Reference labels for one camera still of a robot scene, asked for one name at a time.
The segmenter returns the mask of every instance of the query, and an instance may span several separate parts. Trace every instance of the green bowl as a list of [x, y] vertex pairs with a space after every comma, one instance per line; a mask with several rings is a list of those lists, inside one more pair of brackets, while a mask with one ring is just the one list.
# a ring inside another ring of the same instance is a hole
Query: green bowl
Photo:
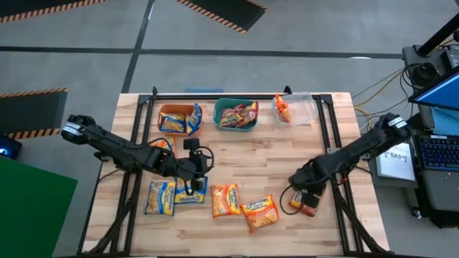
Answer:
[[222, 119], [223, 109], [235, 108], [237, 105], [241, 105], [241, 104], [248, 106], [248, 105], [253, 104], [253, 101], [239, 100], [239, 99], [232, 99], [232, 98], [218, 99], [214, 107], [214, 124], [220, 130], [231, 130], [231, 131], [236, 131], [236, 132], [250, 132], [253, 129], [253, 127], [257, 124], [258, 117], [256, 117], [252, 122], [248, 123], [246, 126], [241, 127], [241, 128], [227, 128], [227, 127], [220, 126], [220, 120]]

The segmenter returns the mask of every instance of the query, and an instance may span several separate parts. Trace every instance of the black metal frame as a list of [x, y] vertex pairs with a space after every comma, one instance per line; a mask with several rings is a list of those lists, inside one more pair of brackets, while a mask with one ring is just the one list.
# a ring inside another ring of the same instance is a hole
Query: black metal frame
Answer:
[[[289, 86], [287, 86], [284, 89], [284, 93], [286, 94], [292, 93]], [[274, 95], [273, 94], [262, 94], [262, 93], [259, 93], [259, 94], [183, 94], [183, 95], [176, 95], [176, 94], [167, 95], [166, 94], [166, 95], [160, 95], [158, 94], [156, 88], [154, 88], [152, 95], [139, 95], [138, 96], [136, 116], [134, 118], [133, 132], [131, 134], [131, 141], [135, 142], [137, 139], [138, 127], [140, 125], [140, 119], [141, 119], [141, 113], [142, 113], [143, 107], [147, 105], [147, 113], [146, 113], [145, 125], [143, 129], [143, 135], [142, 135], [141, 142], [142, 143], [148, 142], [148, 132], [149, 132], [150, 125], [151, 125], [154, 101], [157, 101], [157, 100], [217, 100], [221, 97], [235, 97], [239, 99], [250, 99], [250, 100], [271, 100], [274, 98]], [[324, 104], [327, 105], [328, 111], [330, 114], [331, 128], [332, 128], [333, 136], [335, 139], [335, 146], [337, 148], [341, 147], [341, 136], [339, 135], [338, 122], [336, 119], [332, 96], [331, 95], [313, 95], [313, 99], [316, 101], [317, 107], [318, 107], [318, 116], [321, 122], [321, 131], [322, 131], [322, 137], [323, 137], [323, 147], [324, 147], [325, 153], [328, 153], [331, 148], [331, 143], [330, 143], [330, 138], [328, 135], [328, 128], [327, 128], [324, 109], [323, 109]], [[109, 252], [103, 253], [103, 250], [102, 250], [101, 252], [96, 252], [96, 253], [83, 253], [82, 246], [85, 241], [85, 235], [86, 235], [86, 231], [87, 231], [87, 227], [88, 227], [88, 223], [89, 223], [89, 219], [91, 215], [95, 193], [97, 191], [97, 185], [96, 185], [94, 195], [93, 195], [93, 200], [91, 202], [91, 209], [90, 209], [89, 214], [87, 215], [86, 225], [83, 230], [82, 237], [81, 237], [80, 248], [78, 249], [77, 257], [127, 257], [130, 255], [132, 238], [133, 238], [133, 229], [134, 229], [135, 220], [136, 220], [138, 193], [139, 193], [139, 189], [141, 185], [141, 176], [142, 176], [141, 172], [136, 173], [136, 181], [133, 187], [133, 193], [131, 194], [131, 197], [129, 198], [129, 200], [132, 200], [132, 198], [134, 198], [134, 202], [128, 201], [128, 203], [126, 203], [126, 196], [127, 196], [127, 190], [128, 190], [128, 185], [129, 185], [131, 175], [129, 173], [125, 173], [123, 177], [123, 182], [121, 184], [120, 199], [118, 202], [117, 219], [115, 220], [113, 225], [110, 227], [108, 233], [104, 236], [104, 239], [103, 239], [106, 242], [105, 247], [107, 246], [108, 242], [111, 241]], [[337, 181], [336, 175], [331, 178], [331, 183], [332, 183], [332, 186], [337, 185], [338, 181]], [[336, 215], [338, 218], [339, 232], [341, 236], [341, 245], [343, 247], [344, 256], [359, 257], [361, 255], [363, 256], [368, 255], [369, 253], [364, 252], [362, 238], [359, 235], [357, 228], [360, 227], [360, 232], [362, 232], [363, 230], [364, 235], [366, 237], [369, 237], [369, 234], [368, 232], [366, 232], [364, 227], [359, 223], [356, 217], [354, 219], [350, 218], [353, 224], [353, 235], [354, 235], [354, 240], [356, 243], [356, 251], [351, 251], [349, 247], [349, 239], [348, 239], [348, 235], [346, 231], [346, 222], [344, 221], [343, 212], [347, 214], [350, 214], [350, 213], [355, 214], [355, 211], [356, 211], [355, 205], [354, 205], [354, 199], [353, 199], [352, 191], [351, 191], [351, 185], [349, 184], [349, 182], [344, 184], [346, 202], [344, 202], [344, 198], [342, 197], [341, 192], [339, 191], [338, 187], [332, 187], [332, 189], [333, 189], [333, 200], [334, 200], [335, 208], [336, 208]], [[119, 228], [122, 224], [122, 221], [124, 221], [124, 219], [127, 216], [126, 207], [128, 207], [128, 213], [129, 213], [128, 225], [127, 225], [127, 230], [126, 230], [126, 240], [123, 246], [123, 251], [118, 251]], [[372, 252], [379, 251], [378, 249], [372, 249], [372, 248], [370, 248], [370, 250]]]

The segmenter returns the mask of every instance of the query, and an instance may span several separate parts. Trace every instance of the yellow and black hazard stripe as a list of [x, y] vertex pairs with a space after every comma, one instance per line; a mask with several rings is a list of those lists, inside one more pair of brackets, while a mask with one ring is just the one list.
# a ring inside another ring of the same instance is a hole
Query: yellow and black hazard stripe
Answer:
[[25, 131], [25, 132], [8, 133], [6, 134], [6, 136], [14, 140], [19, 140], [19, 139], [56, 135], [59, 132], [60, 132], [60, 128], [46, 128], [46, 129], [32, 130], [32, 131]]
[[20, 19], [26, 19], [26, 18], [35, 17], [35, 16], [51, 14], [51, 13], [58, 12], [58, 11], [70, 10], [70, 9], [74, 9], [74, 8], [81, 7], [81, 6], [87, 6], [87, 5], [91, 5], [91, 4], [102, 3], [104, 1], [107, 1], [107, 0], [76, 1], [75, 3], [62, 4], [62, 5], [52, 6], [52, 7], [48, 7], [48, 8], [44, 8], [44, 9], [38, 9], [38, 10], [35, 10], [35, 11], [23, 12], [21, 14], [4, 16], [4, 17], [0, 17], [0, 23], [12, 22], [12, 21], [20, 20]]
[[5, 93], [0, 94], [0, 98], [3, 97], [22, 97], [27, 95], [38, 95], [38, 94], [50, 94], [55, 92], [68, 92], [69, 89], [66, 87], [63, 88], [55, 88], [55, 89], [48, 89], [48, 90], [33, 90], [30, 92], [15, 92], [15, 93]]
[[[247, 23], [243, 24], [235, 24], [231, 22], [230, 20], [234, 18], [235, 16], [239, 15], [240, 13], [234, 13], [231, 12], [230, 10], [224, 10], [222, 9], [221, 6], [217, 7], [217, 5], [221, 4], [229, 4], [231, 1], [228, 1], [227, 3], [222, 3], [222, 2], [213, 2], [213, 1], [197, 1], [197, 0], [176, 0], [180, 4], [183, 4], [184, 6], [192, 9], [193, 11], [197, 11], [200, 14], [209, 17], [210, 19], [213, 19], [216, 22], [219, 22], [220, 24], [225, 25], [226, 27], [235, 30], [236, 32], [239, 32], [240, 34], [245, 34], [247, 33], [247, 30], [253, 25], [253, 23], [256, 22], [261, 16], [262, 13], [266, 11], [266, 8], [253, 3], [251, 1], [241, 1], [241, 2], [234, 2], [232, 4], [253, 4], [253, 6], [256, 6], [259, 11], [253, 12], [253, 10], [246, 10], [247, 13], [244, 13], [246, 16], [250, 16], [250, 22], [247, 21]], [[238, 8], [241, 8], [241, 11], [244, 10], [244, 5], [238, 6]]]

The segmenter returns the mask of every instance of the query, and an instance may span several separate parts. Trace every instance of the keyboard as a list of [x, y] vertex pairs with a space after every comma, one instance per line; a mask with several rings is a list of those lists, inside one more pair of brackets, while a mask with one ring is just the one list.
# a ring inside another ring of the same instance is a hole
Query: keyboard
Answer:
[[415, 141], [425, 169], [459, 171], [459, 137], [417, 136]]

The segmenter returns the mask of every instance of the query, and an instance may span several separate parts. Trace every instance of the wooden tabletop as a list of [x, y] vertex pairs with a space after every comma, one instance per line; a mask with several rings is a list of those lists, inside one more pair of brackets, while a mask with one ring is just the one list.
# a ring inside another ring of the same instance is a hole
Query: wooden tabletop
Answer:
[[[331, 93], [344, 145], [359, 136], [354, 109], [349, 93]], [[122, 94], [118, 101], [112, 132], [131, 138], [132, 124], [138, 94]], [[149, 140], [163, 136], [158, 131], [158, 111], [165, 103], [194, 103], [194, 101], [156, 101]], [[318, 119], [311, 125], [278, 128], [273, 119], [271, 102], [260, 101], [258, 122], [251, 133], [218, 130], [212, 122], [214, 100], [197, 101], [203, 110], [204, 124], [199, 136], [201, 145], [211, 148], [215, 154], [215, 168], [207, 175], [209, 186], [217, 183], [237, 183], [240, 203], [246, 204], [272, 194], [278, 206], [279, 196], [288, 185], [287, 178], [309, 159], [324, 153], [321, 126]], [[327, 116], [328, 131], [331, 124]], [[140, 126], [138, 142], [143, 128]], [[175, 138], [178, 157], [186, 157], [183, 138]], [[106, 163], [101, 176], [114, 170]], [[84, 250], [94, 247], [112, 224], [123, 173], [104, 178], [98, 185], [93, 204]], [[212, 194], [208, 188], [203, 204], [175, 205], [174, 216], [144, 215], [151, 181], [172, 181], [149, 172], [143, 173], [138, 200], [136, 225], [131, 255], [169, 256], [274, 256], [274, 255], [338, 255], [342, 254], [338, 223], [331, 188], [328, 187], [315, 217], [304, 214], [288, 216], [278, 206], [280, 221], [277, 224], [249, 234], [244, 216], [212, 218]], [[375, 240], [388, 249], [384, 226], [379, 213], [377, 198], [368, 173], [355, 170], [350, 182], [356, 213]], [[284, 206], [293, 192], [287, 192]], [[351, 227], [346, 223], [352, 242]], [[120, 245], [124, 243], [126, 226], [121, 230]]]

